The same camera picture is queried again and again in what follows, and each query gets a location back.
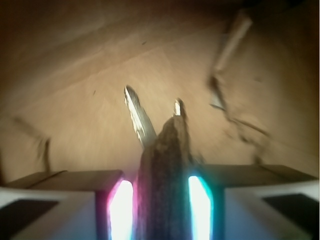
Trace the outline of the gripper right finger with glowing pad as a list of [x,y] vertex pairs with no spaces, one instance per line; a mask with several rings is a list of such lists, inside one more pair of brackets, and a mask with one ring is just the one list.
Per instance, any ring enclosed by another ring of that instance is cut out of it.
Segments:
[[194,240],[317,240],[319,179],[276,164],[205,164],[188,178]]

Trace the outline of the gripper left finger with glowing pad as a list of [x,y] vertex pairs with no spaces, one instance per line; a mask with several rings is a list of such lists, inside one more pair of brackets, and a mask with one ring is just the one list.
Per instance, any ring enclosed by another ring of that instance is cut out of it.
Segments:
[[3,240],[130,240],[132,228],[121,170],[36,172],[0,189]]

